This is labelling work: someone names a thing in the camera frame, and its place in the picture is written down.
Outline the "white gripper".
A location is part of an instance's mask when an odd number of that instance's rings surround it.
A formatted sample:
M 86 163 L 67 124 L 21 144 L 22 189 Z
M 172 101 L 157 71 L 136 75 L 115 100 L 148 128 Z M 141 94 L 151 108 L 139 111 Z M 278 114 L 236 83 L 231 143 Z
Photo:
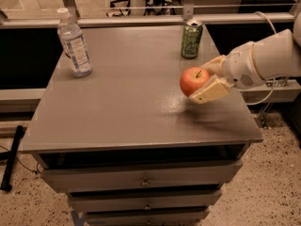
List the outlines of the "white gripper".
M 247 42 L 231 50 L 227 56 L 215 57 L 201 65 L 211 77 L 189 96 L 189 100 L 198 105 L 206 104 L 228 96 L 234 86 L 251 89 L 262 85 L 264 80 L 255 66 L 253 46 L 253 41 Z

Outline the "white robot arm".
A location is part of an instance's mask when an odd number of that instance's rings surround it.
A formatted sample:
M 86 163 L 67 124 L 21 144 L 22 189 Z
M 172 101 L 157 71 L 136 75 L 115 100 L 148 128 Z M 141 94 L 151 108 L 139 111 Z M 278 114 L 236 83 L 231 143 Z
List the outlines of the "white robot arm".
M 251 89 L 267 80 L 301 76 L 301 14 L 293 30 L 285 29 L 259 41 L 249 41 L 203 64 L 210 79 L 188 98 L 205 104 L 226 97 L 230 90 Z

